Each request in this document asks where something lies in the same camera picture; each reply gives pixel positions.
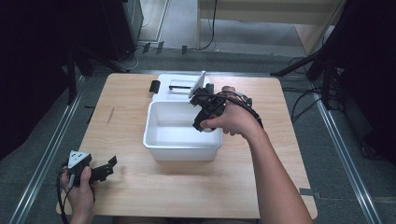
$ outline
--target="hand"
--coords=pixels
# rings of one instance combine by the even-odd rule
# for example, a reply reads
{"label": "hand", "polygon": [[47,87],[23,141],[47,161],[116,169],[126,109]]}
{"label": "hand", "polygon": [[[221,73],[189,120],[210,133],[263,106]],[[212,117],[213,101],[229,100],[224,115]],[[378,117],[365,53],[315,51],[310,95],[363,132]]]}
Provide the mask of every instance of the hand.
{"label": "hand", "polygon": [[62,174],[62,184],[64,185],[64,191],[67,194],[67,198],[72,206],[72,220],[71,224],[86,224],[91,223],[94,215],[93,208],[93,193],[90,186],[91,168],[86,166],[81,174],[79,188],[73,187],[70,189],[68,170],[64,167],[64,173]]}
{"label": "hand", "polygon": [[[224,91],[235,91],[234,87],[224,87]],[[262,127],[257,120],[239,105],[227,102],[223,114],[215,119],[206,119],[201,122],[203,128],[222,128],[224,133],[230,135],[242,134],[244,138],[250,137]]]}

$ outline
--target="forearm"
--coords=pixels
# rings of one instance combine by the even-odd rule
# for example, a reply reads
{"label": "forearm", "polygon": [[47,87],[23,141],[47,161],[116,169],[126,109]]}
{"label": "forearm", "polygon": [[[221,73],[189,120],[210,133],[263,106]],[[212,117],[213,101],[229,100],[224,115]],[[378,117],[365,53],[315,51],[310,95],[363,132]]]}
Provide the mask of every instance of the forearm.
{"label": "forearm", "polygon": [[247,136],[250,146],[260,215],[264,223],[312,223],[303,199],[280,162],[267,133]]}
{"label": "forearm", "polygon": [[93,213],[90,212],[73,213],[70,224],[91,224],[92,219]]}

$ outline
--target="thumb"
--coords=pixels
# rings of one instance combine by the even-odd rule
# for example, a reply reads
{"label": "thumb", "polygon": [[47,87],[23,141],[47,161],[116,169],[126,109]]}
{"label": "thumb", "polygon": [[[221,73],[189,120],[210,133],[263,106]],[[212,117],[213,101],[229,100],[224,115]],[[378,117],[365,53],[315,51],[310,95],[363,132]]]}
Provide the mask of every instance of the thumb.
{"label": "thumb", "polygon": [[84,170],[81,174],[80,185],[81,186],[90,186],[90,178],[91,178],[91,168],[89,166],[84,167]]}
{"label": "thumb", "polygon": [[219,128],[219,118],[203,120],[200,125],[202,128]]}

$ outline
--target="metal rail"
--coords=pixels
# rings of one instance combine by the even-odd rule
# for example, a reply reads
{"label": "metal rail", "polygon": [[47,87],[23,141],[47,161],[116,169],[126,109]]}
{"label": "metal rail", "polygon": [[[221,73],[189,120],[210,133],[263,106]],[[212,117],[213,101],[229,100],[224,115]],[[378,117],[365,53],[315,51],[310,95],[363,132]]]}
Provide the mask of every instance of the metal rail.
{"label": "metal rail", "polygon": [[40,190],[41,185],[44,182],[44,178],[50,168],[52,160],[58,151],[59,145],[62,142],[64,137],[64,133],[67,130],[67,127],[70,123],[70,120],[73,118],[74,113],[76,112],[76,108],[81,99],[81,93],[85,86],[85,78],[80,77],[78,80],[78,94],[76,99],[73,101],[71,105],[68,105],[64,114],[59,122],[53,136],[51,137],[49,144],[39,162],[37,167],[35,168],[35,173],[30,179],[29,184],[27,185],[24,193],[21,196],[20,202],[11,217],[11,220],[8,222],[9,224],[21,224],[25,221],[27,215],[29,214],[30,208],[32,207],[33,202],[35,201],[35,197],[37,196],[38,191]]}
{"label": "metal rail", "polygon": [[[311,83],[311,87],[315,88],[316,85]],[[320,96],[315,93],[315,100],[319,99]],[[366,217],[367,223],[383,223],[379,213],[375,208],[375,204],[373,203],[373,199],[364,184],[363,179],[361,178],[361,174],[355,166],[352,158],[350,157],[349,151],[347,149],[344,140],[338,131],[337,125],[334,122],[332,117],[332,113],[328,111],[321,101],[317,102],[318,109],[320,115],[323,117],[323,120],[326,124],[326,127],[329,131],[329,134],[334,142],[335,149],[337,150],[338,156],[340,157],[341,163],[343,163],[344,169],[346,171],[346,175],[349,179],[350,185],[355,191],[356,198],[361,205],[361,210]]]}

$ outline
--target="finger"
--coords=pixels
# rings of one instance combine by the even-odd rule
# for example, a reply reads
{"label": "finger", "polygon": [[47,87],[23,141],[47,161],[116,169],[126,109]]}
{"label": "finger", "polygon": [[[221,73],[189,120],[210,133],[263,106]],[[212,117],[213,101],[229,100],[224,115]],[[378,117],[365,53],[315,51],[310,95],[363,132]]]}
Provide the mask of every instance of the finger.
{"label": "finger", "polygon": [[202,128],[219,128],[219,118],[203,120],[200,126]]}
{"label": "finger", "polygon": [[84,170],[81,174],[80,179],[80,187],[81,188],[89,188],[90,187],[90,178],[91,178],[91,168],[89,166],[84,167]]}
{"label": "finger", "polygon": [[235,87],[230,87],[230,86],[223,86],[221,88],[222,91],[235,91]]}
{"label": "finger", "polygon": [[99,182],[94,181],[93,183],[91,183],[91,189],[93,191],[93,193],[96,193],[98,191],[98,186],[99,186]]}
{"label": "finger", "polygon": [[69,188],[67,187],[69,185],[69,170],[67,169],[67,167],[65,166],[63,168],[63,173],[62,173],[62,177],[61,177],[61,183],[62,186],[64,187],[64,191],[67,192],[69,191]]}

